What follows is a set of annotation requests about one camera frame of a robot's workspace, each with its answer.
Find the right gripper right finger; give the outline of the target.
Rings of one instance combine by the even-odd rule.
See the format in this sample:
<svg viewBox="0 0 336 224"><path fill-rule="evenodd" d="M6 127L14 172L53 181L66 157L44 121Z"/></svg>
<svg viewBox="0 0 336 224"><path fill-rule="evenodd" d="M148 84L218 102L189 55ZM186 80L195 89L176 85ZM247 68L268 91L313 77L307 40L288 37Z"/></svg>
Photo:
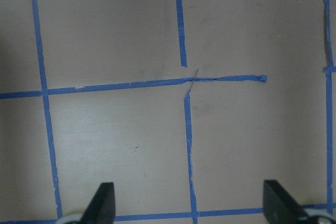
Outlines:
<svg viewBox="0 0 336 224"><path fill-rule="evenodd" d="M277 180L263 182L263 214L271 224L309 222L309 215Z"/></svg>

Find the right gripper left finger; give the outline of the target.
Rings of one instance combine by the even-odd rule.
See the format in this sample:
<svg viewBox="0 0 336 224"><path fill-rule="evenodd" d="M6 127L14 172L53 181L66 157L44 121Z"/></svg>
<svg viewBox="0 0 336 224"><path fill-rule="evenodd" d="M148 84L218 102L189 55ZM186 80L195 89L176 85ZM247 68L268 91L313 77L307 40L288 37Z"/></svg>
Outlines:
<svg viewBox="0 0 336 224"><path fill-rule="evenodd" d="M79 223L114 223L115 203L114 183L101 183Z"/></svg>

